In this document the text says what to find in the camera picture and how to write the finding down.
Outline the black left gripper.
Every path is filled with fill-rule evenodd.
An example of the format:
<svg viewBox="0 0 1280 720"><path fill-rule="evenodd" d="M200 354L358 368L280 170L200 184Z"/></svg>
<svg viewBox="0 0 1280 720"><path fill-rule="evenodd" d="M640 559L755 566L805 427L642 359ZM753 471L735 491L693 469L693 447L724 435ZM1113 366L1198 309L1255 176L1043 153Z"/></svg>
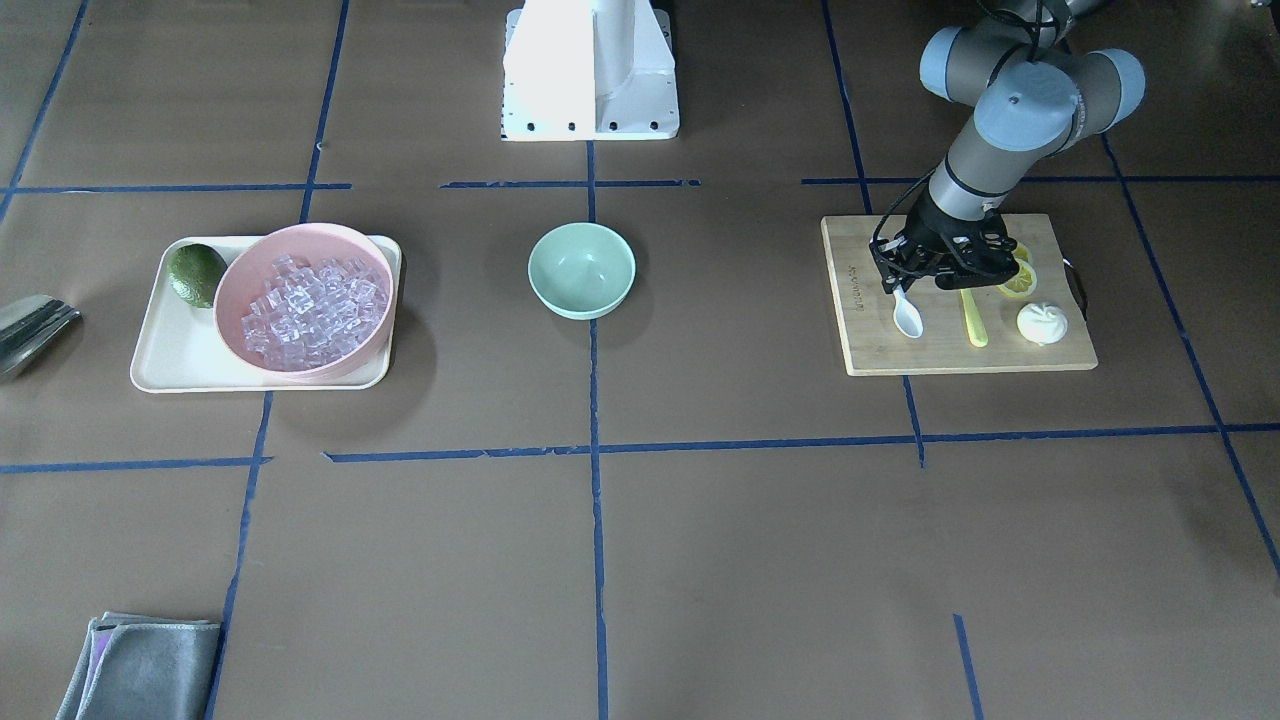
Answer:
<svg viewBox="0 0 1280 720"><path fill-rule="evenodd" d="M937 288L956 291L997 286L1018 272L1012 255L1018 242L996 210L983 211L977 220L957 219L922 193L904 228L884 240L881 232L888 219L879 219L868 243L887 295L901 286L909 291L929 277Z"/></svg>

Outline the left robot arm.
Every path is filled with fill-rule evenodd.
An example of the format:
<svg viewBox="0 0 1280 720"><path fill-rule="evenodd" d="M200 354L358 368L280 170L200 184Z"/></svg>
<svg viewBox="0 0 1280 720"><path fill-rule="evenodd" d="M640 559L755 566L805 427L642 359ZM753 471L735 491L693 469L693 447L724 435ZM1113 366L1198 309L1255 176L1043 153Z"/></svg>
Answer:
<svg viewBox="0 0 1280 720"><path fill-rule="evenodd" d="M1019 270L1000 205L1043 158L1126 119L1146 95L1146 70L1128 51L1073 55L1060 42L1097 1L998 1L970 27L927 44L922 85L972 108L904 227L869 250L886 293L922 278L940 290L1002 284Z"/></svg>

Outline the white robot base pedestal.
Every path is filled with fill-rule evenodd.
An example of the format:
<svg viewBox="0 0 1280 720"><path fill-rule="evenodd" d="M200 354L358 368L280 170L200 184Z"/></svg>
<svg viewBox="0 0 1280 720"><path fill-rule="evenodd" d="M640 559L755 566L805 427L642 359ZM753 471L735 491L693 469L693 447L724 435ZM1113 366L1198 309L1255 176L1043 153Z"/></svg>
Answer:
<svg viewBox="0 0 1280 720"><path fill-rule="evenodd" d="M672 22L650 1L526 1L506 17L502 65L504 141L678 135Z"/></svg>

